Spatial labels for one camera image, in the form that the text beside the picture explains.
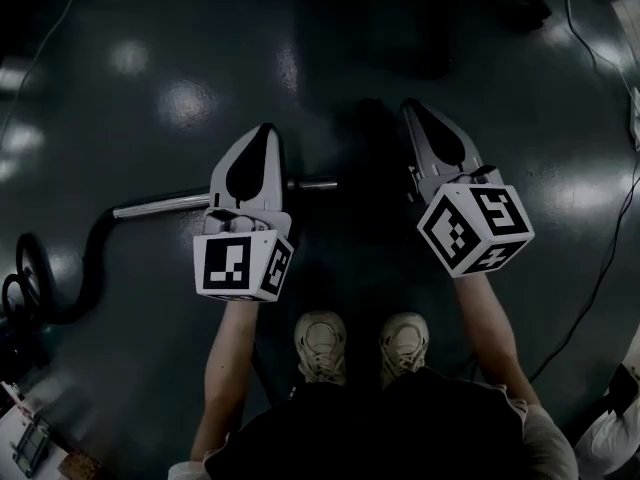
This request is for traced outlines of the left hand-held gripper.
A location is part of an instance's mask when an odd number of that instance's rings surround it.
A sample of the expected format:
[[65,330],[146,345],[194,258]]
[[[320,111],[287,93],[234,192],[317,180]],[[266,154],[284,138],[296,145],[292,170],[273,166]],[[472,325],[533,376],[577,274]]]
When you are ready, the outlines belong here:
[[214,168],[213,208],[205,212],[203,233],[193,238],[199,295],[278,300],[294,254],[291,216],[279,212],[285,185],[280,153],[277,128],[263,123],[234,142]]

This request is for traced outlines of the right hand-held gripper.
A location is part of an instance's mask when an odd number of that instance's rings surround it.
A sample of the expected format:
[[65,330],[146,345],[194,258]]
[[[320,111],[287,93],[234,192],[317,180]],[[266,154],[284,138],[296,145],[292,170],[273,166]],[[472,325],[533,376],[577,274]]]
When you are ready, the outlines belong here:
[[499,270],[533,240],[515,188],[483,165],[471,137],[450,118],[409,98],[398,132],[414,156],[407,198],[427,204],[417,230],[451,277]]

